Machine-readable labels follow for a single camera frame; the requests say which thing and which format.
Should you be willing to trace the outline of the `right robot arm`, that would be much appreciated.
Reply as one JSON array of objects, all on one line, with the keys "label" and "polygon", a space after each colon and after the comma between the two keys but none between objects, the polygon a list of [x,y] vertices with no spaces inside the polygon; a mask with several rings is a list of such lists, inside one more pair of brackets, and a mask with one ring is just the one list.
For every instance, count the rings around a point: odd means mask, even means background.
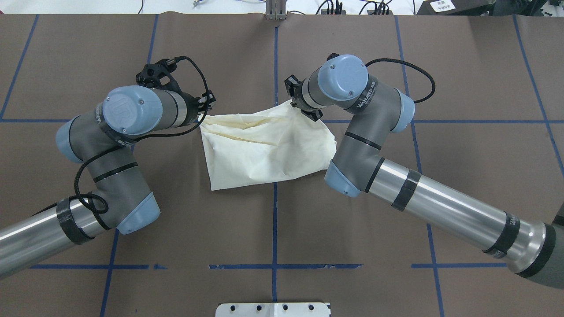
[{"label": "right robot arm", "polygon": [[[413,100],[370,74],[368,67],[375,63],[412,68],[430,81],[431,91]],[[524,221],[383,157],[387,137],[405,130],[416,104],[433,96],[436,84],[429,72],[400,59],[363,62],[332,53],[305,79],[290,75],[284,84],[291,106],[312,121],[320,120],[329,106],[352,116],[326,171],[330,188],[349,197],[369,193],[499,259],[524,279],[563,288],[562,210],[550,224]]]}]

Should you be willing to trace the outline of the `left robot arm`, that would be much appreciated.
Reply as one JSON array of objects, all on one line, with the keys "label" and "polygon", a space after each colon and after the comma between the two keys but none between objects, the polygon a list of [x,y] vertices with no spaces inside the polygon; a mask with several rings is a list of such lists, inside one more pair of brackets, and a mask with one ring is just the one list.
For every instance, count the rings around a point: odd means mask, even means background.
[{"label": "left robot arm", "polygon": [[1,230],[1,277],[6,278],[115,228],[128,234],[157,220],[160,208],[131,151],[142,136],[196,121],[211,91],[200,97],[139,85],[111,90],[95,110],[56,133],[62,154],[85,164],[96,189],[54,203]]}]

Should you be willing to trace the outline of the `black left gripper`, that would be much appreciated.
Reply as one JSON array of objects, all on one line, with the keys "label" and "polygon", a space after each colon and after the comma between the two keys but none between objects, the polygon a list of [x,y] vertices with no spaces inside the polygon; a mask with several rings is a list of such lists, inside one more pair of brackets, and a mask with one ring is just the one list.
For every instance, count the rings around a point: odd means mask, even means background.
[{"label": "black left gripper", "polygon": [[192,96],[183,93],[183,100],[186,104],[186,118],[185,121],[195,121],[199,113],[203,113],[206,109],[210,110],[213,103],[217,100],[215,94],[208,90],[202,96]]}]

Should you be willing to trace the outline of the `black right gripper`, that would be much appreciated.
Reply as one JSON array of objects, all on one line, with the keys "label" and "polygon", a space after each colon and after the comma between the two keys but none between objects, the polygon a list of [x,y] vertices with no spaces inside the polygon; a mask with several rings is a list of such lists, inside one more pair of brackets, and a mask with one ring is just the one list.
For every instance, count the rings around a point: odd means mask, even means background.
[{"label": "black right gripper", "polygon": [[300,81],[296,76],[291,75],[285,79],[285,86],[291,98],[291,106],[298,108],[302,114],[314,122],[322,118],[323,106],[310,96],[308,80]]}]

